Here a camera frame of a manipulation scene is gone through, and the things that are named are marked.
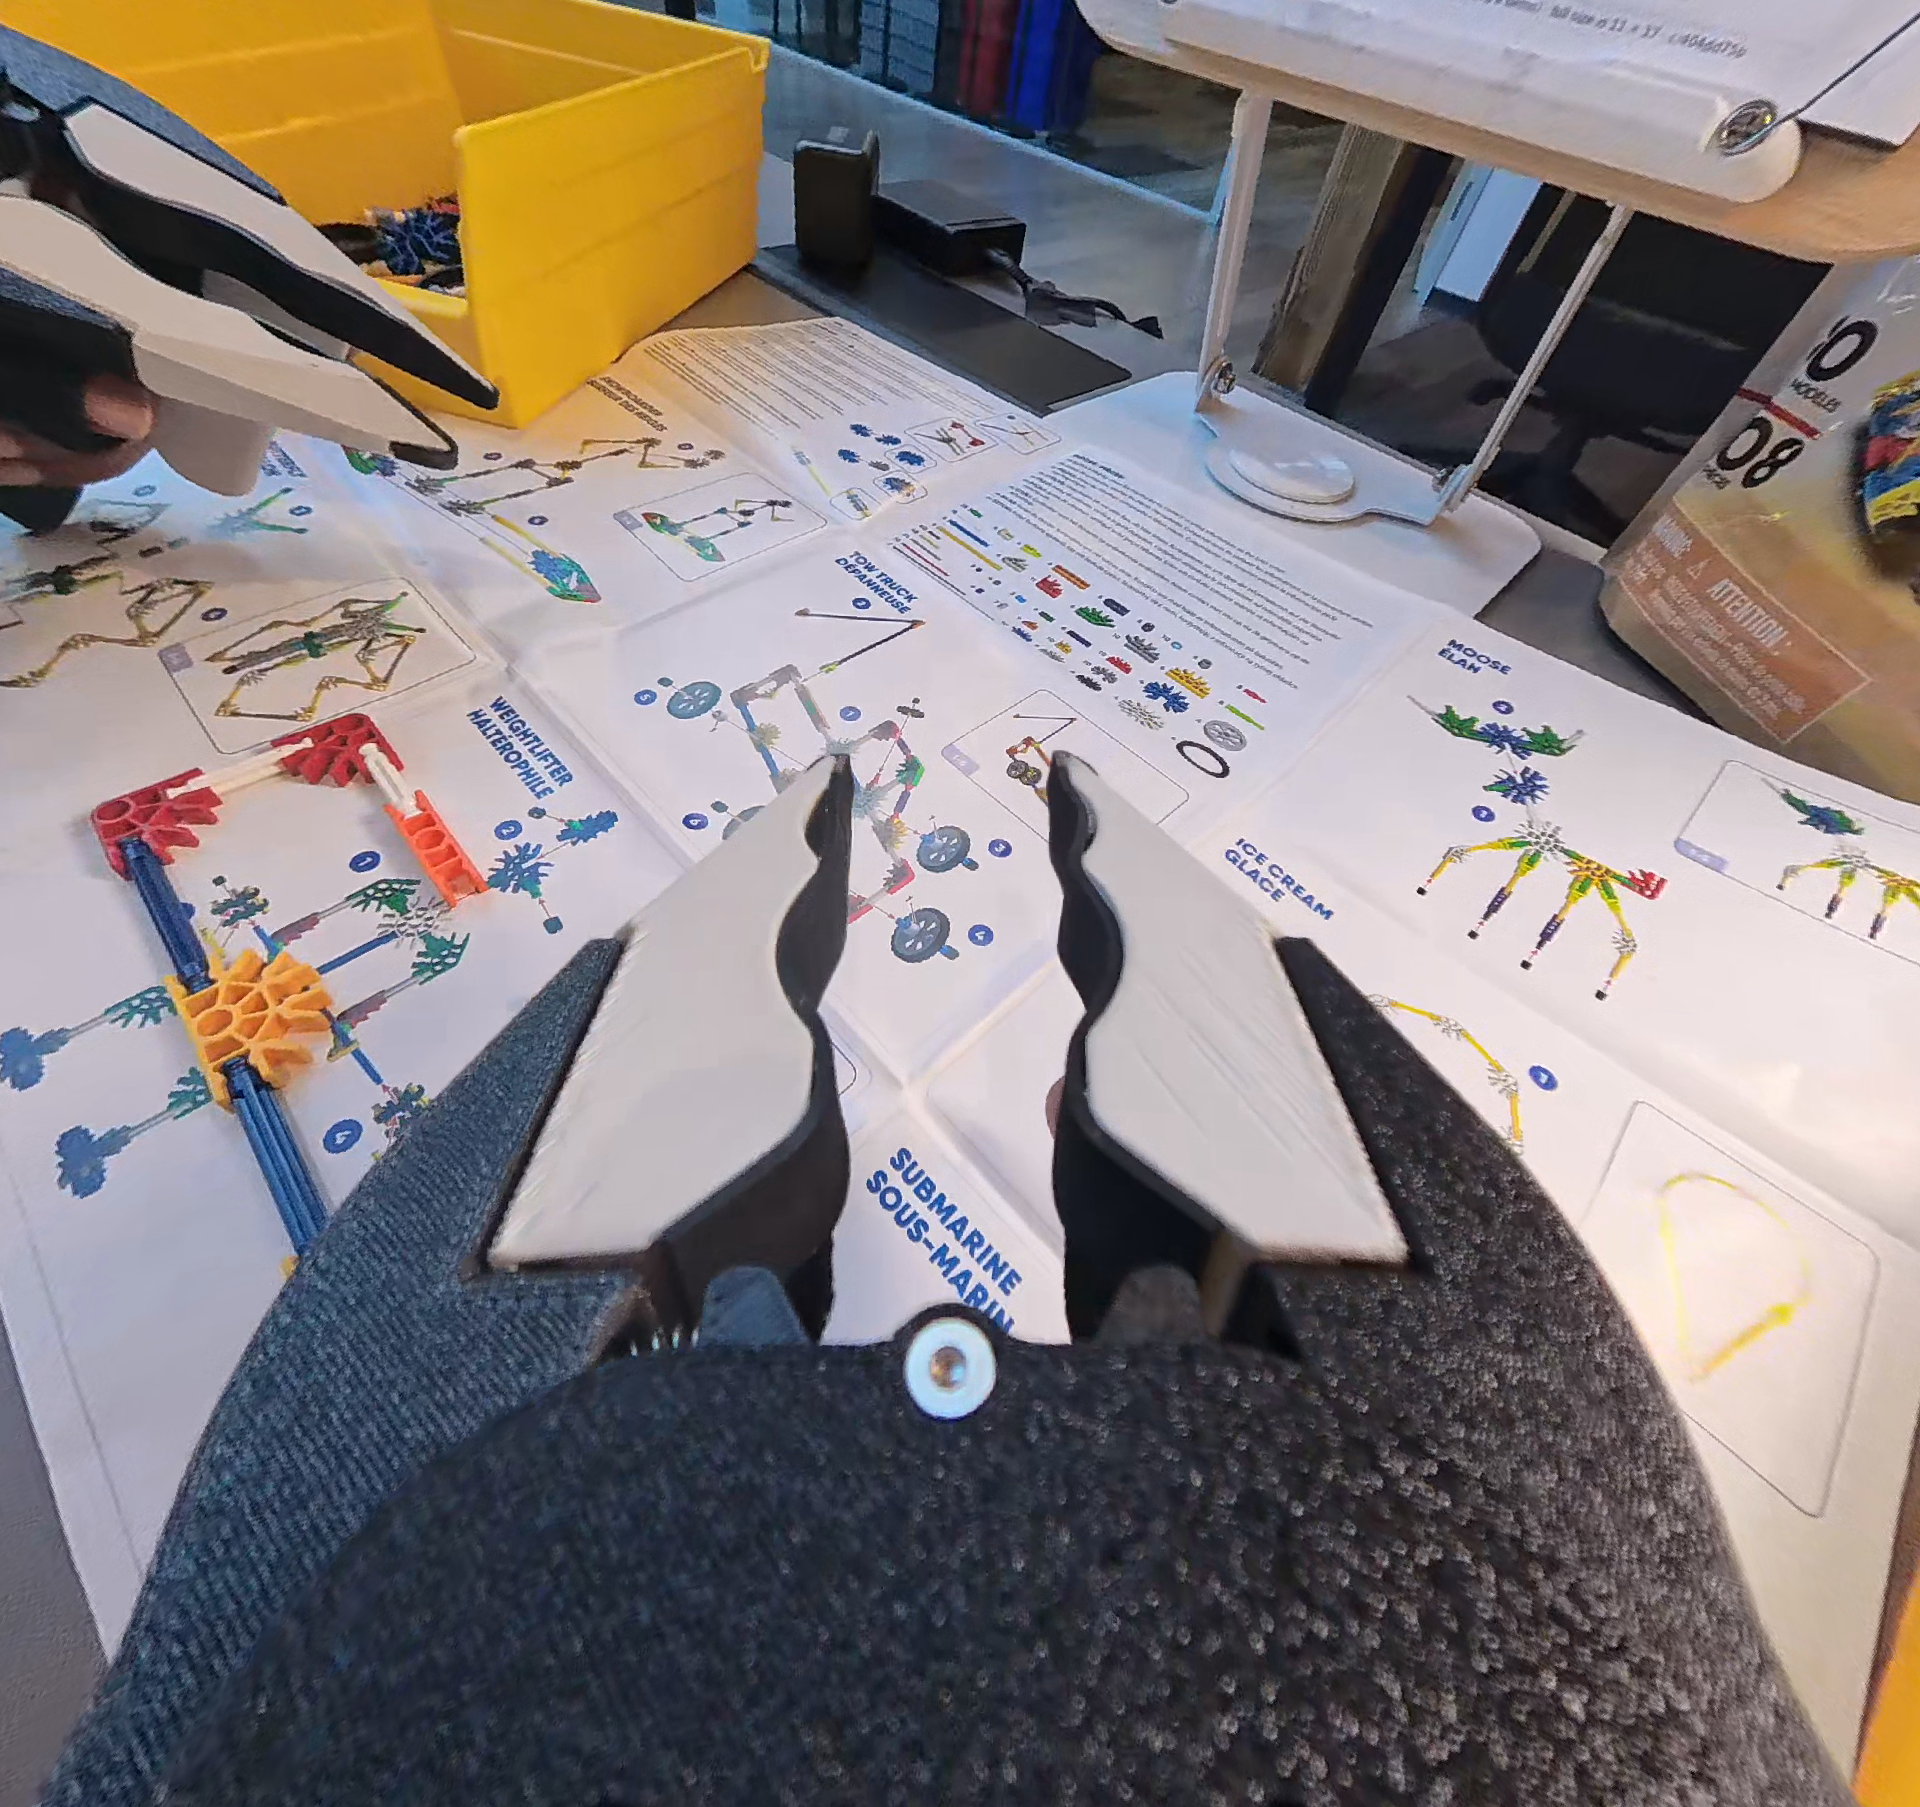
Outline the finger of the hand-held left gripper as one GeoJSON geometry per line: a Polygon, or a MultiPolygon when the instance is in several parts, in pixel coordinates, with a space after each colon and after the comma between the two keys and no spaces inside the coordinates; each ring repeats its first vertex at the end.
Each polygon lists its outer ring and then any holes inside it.
{"type": "Polygon", "coordinates": [[[450,468],[454,439],[357,364],[250,312],[160,283],[76,214],[3,202],[5,338],[61,366],[141,383],[175,411],[314,434],[358,452],[450,468]]]}
{"type": "Polygon", "coordinates": [[[500,403],[491,381],[274,190],[98,100],[61,113],[59,136],[84,217],[157,277],[196,276],[207,297],[314,352],[371,356],[475,408],[500,403]]]}

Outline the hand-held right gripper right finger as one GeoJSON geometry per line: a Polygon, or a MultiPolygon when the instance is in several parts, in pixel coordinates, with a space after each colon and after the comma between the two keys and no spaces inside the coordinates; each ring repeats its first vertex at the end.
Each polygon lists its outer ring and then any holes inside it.
{"type": "Polygon", "coordinates": [[[1401,1265],[1407,1246],[1259,907],[1059,751],[1047,851],[1069,1044],[1053,1197],[1110,1265],[1226,1239],[1250,1261],[1401,1265]]]}

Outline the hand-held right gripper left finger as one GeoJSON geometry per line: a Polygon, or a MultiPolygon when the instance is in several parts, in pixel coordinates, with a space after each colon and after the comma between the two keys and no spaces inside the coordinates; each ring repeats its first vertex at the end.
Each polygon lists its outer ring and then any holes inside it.
{"type": "Polygon", "coordinates": [[[493,1269],[791,1273],[829,1248],[850,1151],[820,1008],[850,869],[851,765],[824,757],[632,921],[493,1269]]]}

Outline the pile of colourful toy parts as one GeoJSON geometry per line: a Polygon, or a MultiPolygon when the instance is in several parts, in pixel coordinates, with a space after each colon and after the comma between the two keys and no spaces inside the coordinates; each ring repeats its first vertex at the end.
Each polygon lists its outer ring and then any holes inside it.
{"type": "Polygon", "coordinates": [[[373,279],[464,294],[461,204],[454,194],[412,208],[371,208],[358,221],[321,223],[319,233],[373,279]]]}

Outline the orange toy connector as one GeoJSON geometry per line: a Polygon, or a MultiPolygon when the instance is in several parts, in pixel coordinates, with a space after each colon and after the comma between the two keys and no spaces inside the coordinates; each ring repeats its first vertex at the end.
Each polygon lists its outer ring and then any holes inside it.
{"type": "Polygon", "coordinates": [[[486,876],[425,793],[412,793],[407,803],[387,801],[384,811],[449,907],[487,892],[486,876]]]}

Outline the red toy connector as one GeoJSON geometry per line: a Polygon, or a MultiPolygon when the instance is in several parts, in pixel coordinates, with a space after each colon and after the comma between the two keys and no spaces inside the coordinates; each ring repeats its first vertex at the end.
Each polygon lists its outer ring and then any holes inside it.
{"type": "Polygon", "coordinates": [[[341,715],[274,742],[280,770],[307,788],[371,785],[362,754],[373,748],[393,774],[402,756],[367,715],[341,715]]]}
{"type": "Polygon", "coordinates": [[[151,788],[115,796],[89,815],[109,869],[131,882],[127,844],[138,841],[152,857],[171,867],[193,851],[220,820],[223,796],[200,770],[179,773],[151,788]]]}

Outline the yellow divided parts bin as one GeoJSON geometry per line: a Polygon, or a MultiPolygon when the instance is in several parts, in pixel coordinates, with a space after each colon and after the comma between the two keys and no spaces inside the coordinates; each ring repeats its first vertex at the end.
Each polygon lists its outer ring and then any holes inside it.
{"type": "Polygon", "coordinates": [[[757,254],[771,44],[596,0],[3,0],[317,225],[461,208],[396,286],[520,430],[757,254]]]}

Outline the blue rod orange connector assembly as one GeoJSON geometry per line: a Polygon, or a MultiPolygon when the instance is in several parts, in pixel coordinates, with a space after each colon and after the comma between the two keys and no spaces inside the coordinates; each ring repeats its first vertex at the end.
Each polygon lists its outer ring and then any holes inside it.
{"type": "Polygon", "coordinates": [[[375,1095],[367,1116],[340,1116],[328,1127],[321,1138],[325,1154],[357,1151],[369,1143],[371,1127],[391,1141],[428,1103],[422,1084],[384,1075],[360,1041],[362,1024],[389,1003],[393,987],[350,1003],[336,1003],[330,993],[330,978],[345,965],[382,952],[418,950],[417,930],[433,919],[418,907],[422,882],[365,882],[286,930],[263,929],[252,900],[227,890],[218,905],[223,925],[252,933],[252,945],[242,939],[227,945],[196,925],[154,846],[131,834],[119,846],[119,863],[167,955],[165,984],[207,1098],[239,1124],[300,1260],[332,1218],[330,1197],[287,1109],[290,1090],[304,1071],[323,1058],[345,1058],[375,1095]],[[340,913],[373,916],[373,934],[321,965],[300,959],[294,941],[340,913]]]}

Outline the black desk pad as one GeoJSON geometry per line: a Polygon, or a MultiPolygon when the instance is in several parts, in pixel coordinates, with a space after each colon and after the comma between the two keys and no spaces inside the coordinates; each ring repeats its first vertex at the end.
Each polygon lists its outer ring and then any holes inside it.
{"type": "Polygon", "coordinates": [[[764,245],[753,273],[1031,412],[1052,415],[1133,380],[1122,362],[887,251],[861,270],[838,273],[806,261],[796,244],[764,245]]]}

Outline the person's left hand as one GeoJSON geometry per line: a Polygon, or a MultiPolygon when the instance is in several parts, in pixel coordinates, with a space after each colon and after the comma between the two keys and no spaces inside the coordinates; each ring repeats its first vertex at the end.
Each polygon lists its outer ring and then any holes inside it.
{"type": "Polygon", "coordinates": [[[157,400],[135,381],[93,376],[61,392],[61,405],[84,415],[84,431],[93,444],[76,448],[47,435],[30,422],[28,411],[5,395],[3,407],[3,486],[82,490],[103,484],[138,464],[157,425],[157,400]]]}

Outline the black box device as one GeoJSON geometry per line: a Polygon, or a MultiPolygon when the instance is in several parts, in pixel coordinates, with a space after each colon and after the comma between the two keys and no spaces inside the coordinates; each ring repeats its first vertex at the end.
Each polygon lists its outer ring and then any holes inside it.
{"type": "Polygon", "coordinates": [[[882,140],[800,140],[791,158],[796,244],[809,267],[851,277],[876,252],[882,140]]]}

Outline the K'NEX product box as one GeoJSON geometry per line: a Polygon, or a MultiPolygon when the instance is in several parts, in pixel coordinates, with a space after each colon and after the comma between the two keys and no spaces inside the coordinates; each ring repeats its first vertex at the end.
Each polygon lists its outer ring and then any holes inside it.
{"type": "Polygon", "coordinates": [[[1731,732],[1918,797],[1918,258],[1837,264],[1604,558],[1613,632],[1731,732]]]}

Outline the black power adapter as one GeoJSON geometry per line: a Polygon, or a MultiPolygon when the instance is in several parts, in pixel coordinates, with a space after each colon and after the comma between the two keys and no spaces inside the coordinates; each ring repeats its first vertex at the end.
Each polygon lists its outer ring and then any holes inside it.
{"type": "Polygon", "coordinates": [[[879,186],[875,228],[879,244],[948,279],[1020,269],[1020,217],[993,211],[948,182],[879,186]]]}

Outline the wooden board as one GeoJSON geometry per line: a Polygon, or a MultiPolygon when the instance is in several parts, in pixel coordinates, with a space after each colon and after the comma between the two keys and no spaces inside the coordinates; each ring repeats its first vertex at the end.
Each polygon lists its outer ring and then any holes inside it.
{"type": "Polygon", "coordinates": [[[1918,245],[1918,140],[1856,140],[1789,121],[1766,102],[1722,111],[1698,91],[1628,79],[1600,99],[1558,74],[1494,84],[1451,72],[1416,99],[1345,91],[1170,44],[1146,0],[1076,0],[1096,34],[1127,54],[1313,113],[1421,142],[1471,162],[1527,174],[1709,233],[1828,263],[1899,258],[1918,245]]]}

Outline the wooden post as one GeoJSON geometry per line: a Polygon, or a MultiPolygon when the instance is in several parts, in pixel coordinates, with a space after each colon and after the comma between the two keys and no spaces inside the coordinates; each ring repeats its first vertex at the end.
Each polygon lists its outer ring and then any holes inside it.
{"type": "Polygon", "coordinates": [[[1338,364],[1365,273],[1414,182],[1421,149],[1360,125],[1340,132],[1309,232],[1253,352],[1253,373],[1315,411],[1338,403],[1338,364]]]}

